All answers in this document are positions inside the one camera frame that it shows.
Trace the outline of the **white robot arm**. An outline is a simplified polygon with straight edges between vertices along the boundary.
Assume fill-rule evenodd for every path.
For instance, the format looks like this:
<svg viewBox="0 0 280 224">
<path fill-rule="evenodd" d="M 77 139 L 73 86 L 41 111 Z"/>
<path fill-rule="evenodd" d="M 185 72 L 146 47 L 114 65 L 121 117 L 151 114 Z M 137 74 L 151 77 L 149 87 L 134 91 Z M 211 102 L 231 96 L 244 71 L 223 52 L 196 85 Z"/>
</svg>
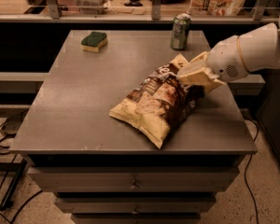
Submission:
<svg viewBox="0 0 280 224">
<path fill-rule="evenodd" d="M 218 42 L 181 68 L 176 77 L 186 87 L 203 86 L 207 94 L 262 69 L 280 69 L 280 15 L 278 24 Z"/>
</svg>

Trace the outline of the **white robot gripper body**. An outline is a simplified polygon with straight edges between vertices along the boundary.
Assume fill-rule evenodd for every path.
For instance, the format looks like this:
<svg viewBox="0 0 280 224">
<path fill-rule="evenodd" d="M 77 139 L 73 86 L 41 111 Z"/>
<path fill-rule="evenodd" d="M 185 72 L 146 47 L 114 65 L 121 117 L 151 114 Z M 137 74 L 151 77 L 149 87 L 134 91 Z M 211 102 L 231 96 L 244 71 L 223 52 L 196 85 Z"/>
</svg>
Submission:
<svg viewBox="0 0 280 224">
<path fill-rule="evenodd" d="M 207 65 L 220 80 L 231 82 L 248 75 L 239 48 L 240 39 L 234 35 L 218 42 L 208 52 Z"/>
</svg>

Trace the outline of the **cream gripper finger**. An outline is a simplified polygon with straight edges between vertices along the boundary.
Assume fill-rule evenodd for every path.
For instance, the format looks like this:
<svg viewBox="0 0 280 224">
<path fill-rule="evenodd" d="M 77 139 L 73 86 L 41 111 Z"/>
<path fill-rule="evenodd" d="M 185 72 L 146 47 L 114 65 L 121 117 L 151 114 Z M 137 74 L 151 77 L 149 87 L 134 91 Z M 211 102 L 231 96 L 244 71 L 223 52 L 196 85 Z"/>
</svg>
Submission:
<svg viewBox="0 0 280 224">
<path fill-rule="evenodd" d="M 204 67 L 206 67 L 207 57 L 207 51 L 204 51 L 201 54 L 197 55 L 186 66 L 183 67 L 183 74 L 190 75 L 201 71 Z"/>
<path fill-rule="evenodd" d="M 176 77 L 184 86 L 202 86 L 205 94 L 225 85 L 225 82 L 218 79 L 219 75 L 215 74 L 208 67 L 202 67 L 196 71 L 185 73 L 179 71 Z"/>
</svg>

